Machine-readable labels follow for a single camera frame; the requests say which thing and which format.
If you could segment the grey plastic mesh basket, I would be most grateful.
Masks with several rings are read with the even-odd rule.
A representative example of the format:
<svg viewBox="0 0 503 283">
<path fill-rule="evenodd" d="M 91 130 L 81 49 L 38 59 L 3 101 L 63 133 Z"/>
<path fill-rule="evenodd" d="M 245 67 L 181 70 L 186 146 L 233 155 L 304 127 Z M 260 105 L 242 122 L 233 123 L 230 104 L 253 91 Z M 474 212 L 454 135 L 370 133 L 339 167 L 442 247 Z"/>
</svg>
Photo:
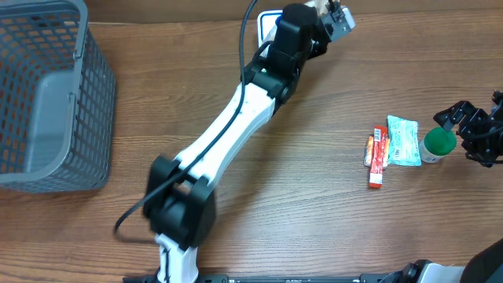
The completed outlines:
<svg viewBox="0 0 503 283">
<path fill-rule="evenodd" d="M 116 77 L 80 0 L 1 4 L 1 186 L 26 193 L 108 181 Z"/>
</svg>

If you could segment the green lid jar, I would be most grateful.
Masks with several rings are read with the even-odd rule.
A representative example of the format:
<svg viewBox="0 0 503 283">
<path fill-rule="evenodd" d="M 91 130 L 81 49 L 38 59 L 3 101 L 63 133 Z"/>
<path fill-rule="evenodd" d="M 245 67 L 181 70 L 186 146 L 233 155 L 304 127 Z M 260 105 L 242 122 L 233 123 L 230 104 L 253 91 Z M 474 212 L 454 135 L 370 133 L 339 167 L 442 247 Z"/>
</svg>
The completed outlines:
<svg viewBox="0 0 503 283">
<path fill-rule="evenodd" d="M 422 161 L 437 163 L 444 156 L 450 154 L 457 146 L 456 134 L 445 131 L 442 127 L 430 130 L 419 144 L 419 153 Z"/>
</svg>

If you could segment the teal snack packet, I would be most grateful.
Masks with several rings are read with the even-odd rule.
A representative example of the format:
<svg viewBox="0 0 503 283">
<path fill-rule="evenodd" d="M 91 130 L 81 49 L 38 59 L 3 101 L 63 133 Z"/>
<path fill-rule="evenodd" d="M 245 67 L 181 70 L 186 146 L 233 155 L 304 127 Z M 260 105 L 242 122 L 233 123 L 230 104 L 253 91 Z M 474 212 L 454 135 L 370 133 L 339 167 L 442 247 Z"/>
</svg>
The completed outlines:
<svg viewBox="0 0 503 283">
<path fill-rule="evenodd" d="M 419 167 L 417 121 L 403 119 L 397 116 L 387 117 L 390 141 L 389 163 L 406 167 Z"/>
</svg>

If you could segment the red stick snack packet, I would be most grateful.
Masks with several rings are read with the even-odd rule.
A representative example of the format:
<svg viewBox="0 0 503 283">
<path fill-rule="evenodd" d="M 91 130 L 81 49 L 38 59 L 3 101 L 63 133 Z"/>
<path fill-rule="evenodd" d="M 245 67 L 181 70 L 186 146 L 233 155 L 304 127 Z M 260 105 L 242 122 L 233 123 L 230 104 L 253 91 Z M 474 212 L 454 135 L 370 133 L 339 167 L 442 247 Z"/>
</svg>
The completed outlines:
<svg viewBox="0 0 503 283">
<path fill-rule="evenodd" d="M 373 155 L 369 170 L 369 187 L 379 189 L 383 185 L 384 156 L 387 128 L 376 126 L 373 135 Z"/>
</svg>

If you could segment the red white snack packet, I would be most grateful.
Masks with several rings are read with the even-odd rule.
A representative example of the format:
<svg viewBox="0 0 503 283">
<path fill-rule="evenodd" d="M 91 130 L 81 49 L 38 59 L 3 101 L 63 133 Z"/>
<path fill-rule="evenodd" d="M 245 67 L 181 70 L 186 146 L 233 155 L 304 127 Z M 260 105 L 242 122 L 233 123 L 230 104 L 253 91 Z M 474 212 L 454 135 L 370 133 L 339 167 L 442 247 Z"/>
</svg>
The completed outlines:
<svg viewBox="0 0 503 283">
<path fill-rule="evenodd" d="M 318 16 L 322 16 L 328 12 L 328 0 L 309 0 L 304 3 L 305 6 L 314 7 L 317 10 Z"/>
</svg>

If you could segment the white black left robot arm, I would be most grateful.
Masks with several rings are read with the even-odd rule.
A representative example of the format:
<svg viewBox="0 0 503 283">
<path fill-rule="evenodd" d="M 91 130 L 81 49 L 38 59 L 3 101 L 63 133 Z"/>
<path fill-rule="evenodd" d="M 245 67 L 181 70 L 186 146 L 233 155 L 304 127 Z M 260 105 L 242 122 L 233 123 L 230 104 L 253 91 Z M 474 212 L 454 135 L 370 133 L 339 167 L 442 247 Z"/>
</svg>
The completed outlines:
<svg viewBox="0 0 503 283">
<path fill-rule="evenodd" d="M 248 64 L 229 104 L 173 160 L 152 163 L 142 214 L 160 248 L 160 266 L 147 282 L 195 282 L 198 248 L 216 218 L 215 188 L 247 140 L 295 93 L 305 63 L 355 27 L 338 1 L 285 6 Z"/>
</svg>

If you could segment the orange juice carton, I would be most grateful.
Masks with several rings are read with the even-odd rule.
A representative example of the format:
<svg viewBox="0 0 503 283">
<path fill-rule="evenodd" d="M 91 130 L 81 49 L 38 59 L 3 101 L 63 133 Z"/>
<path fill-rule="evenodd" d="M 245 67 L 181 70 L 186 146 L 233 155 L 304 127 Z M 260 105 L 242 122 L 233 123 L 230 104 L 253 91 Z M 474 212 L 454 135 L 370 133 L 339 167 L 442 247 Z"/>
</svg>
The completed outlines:
<svg viewBox="0 0 503 283">
<path fill-rule="evenodd" d="M 364 160 L 363 160 L 363 164 L 367 167 L 371 166 L 372 157 L 373 157 L 373 144 L 374 144 L 373 136 L 369 136 L 369 139 L 365 145 L 365 155 L 364 155 Z M 385 138 L 385 148 L 384 148 L 384 162 L 383 162 L 384 169 L 386 169 L 389 164 L 390 144 L 391 144 L 391 139 L 389 137 L 386 137 Z"/>
</svg>

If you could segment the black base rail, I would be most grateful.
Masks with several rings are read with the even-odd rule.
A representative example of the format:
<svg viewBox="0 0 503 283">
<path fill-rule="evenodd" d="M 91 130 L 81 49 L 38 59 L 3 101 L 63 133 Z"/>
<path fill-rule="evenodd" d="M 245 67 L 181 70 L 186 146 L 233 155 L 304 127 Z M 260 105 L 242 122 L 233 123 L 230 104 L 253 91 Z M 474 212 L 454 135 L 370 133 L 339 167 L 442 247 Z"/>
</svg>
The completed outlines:
<svg viewBox="0 0 503 283">
<path fill-rule="evenodd" d="M 361 274 L 356 277 L 228 277 L 200 275 L 196 283 L 378 283 L 385 274 Z"/>
</svg>

